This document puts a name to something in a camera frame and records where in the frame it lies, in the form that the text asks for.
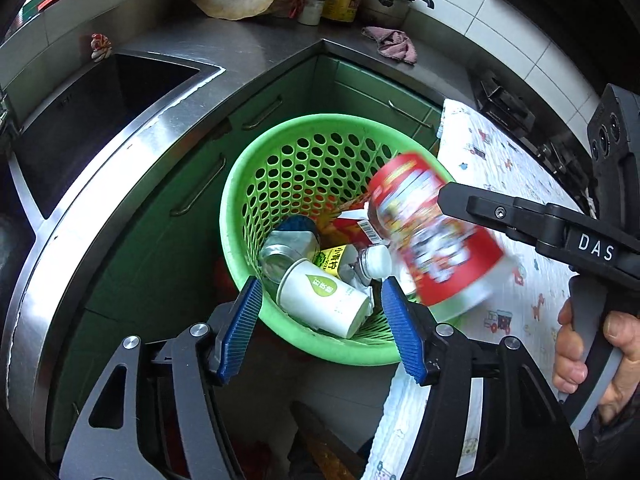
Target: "green plastic basket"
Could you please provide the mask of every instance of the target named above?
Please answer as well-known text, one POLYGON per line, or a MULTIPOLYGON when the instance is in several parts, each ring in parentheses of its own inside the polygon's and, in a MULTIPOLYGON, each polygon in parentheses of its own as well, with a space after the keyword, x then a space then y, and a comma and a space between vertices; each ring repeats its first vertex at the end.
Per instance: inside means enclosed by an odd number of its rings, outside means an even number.
MULTIPOLYGON (((384 124, 319 114, 274 126, 234 164, 222 194, 220 234, 236 285, 259 276, 257 256, 269 232, 293 214, 316 217, 367 190, 376 171, 403 152, 418 152, 446 181, 452 177, 423 146, 384 124)), ((348 365, 400 360, 384 314, 376 312, 349 340, 297 323, 265 292, 260 319, 281 338, 319 358, 348 365)))

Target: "cabinet handle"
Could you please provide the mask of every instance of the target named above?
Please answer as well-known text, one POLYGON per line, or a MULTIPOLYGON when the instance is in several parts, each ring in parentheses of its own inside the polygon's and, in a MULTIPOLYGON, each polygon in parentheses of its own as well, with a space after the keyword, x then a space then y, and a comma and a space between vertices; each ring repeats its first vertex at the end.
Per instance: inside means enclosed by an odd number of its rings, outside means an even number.
POLYGON ((243 124, 242 129, 246 132, 249 130, 255 130, 258 126, 260 126, 265 120, 269 118, 271 114, 274 113, 278 108, 280 108, 283 104, 284 100, 282 96, 279 95, 276 100, 267 106, 258 116, 254 118, 255 123, 253 124, 243 124))
POLYGON ((420 124, 420 126, 424 126, 425 128, 429 128, 430 130, 433 130, 433 124, 423 123, 420 119, 416 119, 411 114, 408 114, 404 110, 401 110, 400 108, 398 108, 395 104, 393 104, 393 101, 391 101, 391 100, 389 100, 389 108, 391 108, 392 110, 398 112, 399 114, 402 114, 405 117, 411 119, 414 123, 418 123, 418 124, 420 124))
POLYGON ((211 185, 211 183, 216 179, 216 177, 220 173, 222 173, 222 170, 225 169, 225 166, 226 166, 226 156, 224 153, 220 153, 220 158, 218 159, 218 167, 213 172, 209 180, 205 182, 204 186, 200 188, 199 192, 197 192, 194 195, 194 197, 185 207, 181 209, 177 209, 177 208, 171 209, 171 211, 169 211, 169 216, 182 216, 182 215, 186 215, 189 211, 191 211, 191 208, 194 206, 194 204, 200 199, 203 193, 207 190, 207 187, 211 185))

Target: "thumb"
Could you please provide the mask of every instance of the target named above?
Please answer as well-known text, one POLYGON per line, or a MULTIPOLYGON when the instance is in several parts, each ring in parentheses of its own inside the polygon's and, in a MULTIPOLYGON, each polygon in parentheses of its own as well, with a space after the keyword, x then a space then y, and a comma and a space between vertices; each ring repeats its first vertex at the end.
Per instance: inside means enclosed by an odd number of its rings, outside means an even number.
POLYGON ((625 407, 640 382, 640 319, 611 312, 604 323, 604 335, 623 353, 618 371, 600 401, 600 414, 606 423, 625 407))

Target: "cartoon print tablecloth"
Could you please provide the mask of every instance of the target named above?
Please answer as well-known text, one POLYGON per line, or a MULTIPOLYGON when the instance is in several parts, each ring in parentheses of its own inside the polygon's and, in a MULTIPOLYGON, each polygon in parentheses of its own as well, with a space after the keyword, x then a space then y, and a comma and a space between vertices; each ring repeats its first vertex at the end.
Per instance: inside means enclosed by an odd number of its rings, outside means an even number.
MULTIPOLYGON (((560 185, 488 119, 462 103, 446 100, 438 160, 461 184, 483 187, 535 202, 553 202, 578 211, 560 185)), ((504 286, 467 312, 460 330, 471 339, 497 343, 504 335, 520 338, 547 381, 551 381, 558 311, 568 298, 568 266, 536 253, 533 247, 494 233, 518 261, 504 286)), ((465 447, 458 474, 475 464, 482 406, 482 380, 474 380, 465 447)), ((385 401, 363 480, 396 480, 413 447, 429 388, 421 388, 399 365, 385 401)))

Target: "human hand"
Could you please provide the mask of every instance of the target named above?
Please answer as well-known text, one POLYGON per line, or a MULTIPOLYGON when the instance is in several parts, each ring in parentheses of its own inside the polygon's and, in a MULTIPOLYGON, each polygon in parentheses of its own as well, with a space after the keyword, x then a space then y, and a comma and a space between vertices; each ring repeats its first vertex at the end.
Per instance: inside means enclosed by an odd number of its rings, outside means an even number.
MULTIPOLYGON (((562 325, 556 338, 553 384, 558 390, 572 394, 587 377, 587 367, 580 362, 584 351, 582 338, 571 325, 570 300, 558 314, 562 325)), ((640 319, 623 312, 611 312, 604 323, 604 335, 620 350, 623 357, 615 377, 598 403, 600 420, 609 424, 622 411, 640 382, 640 319)))

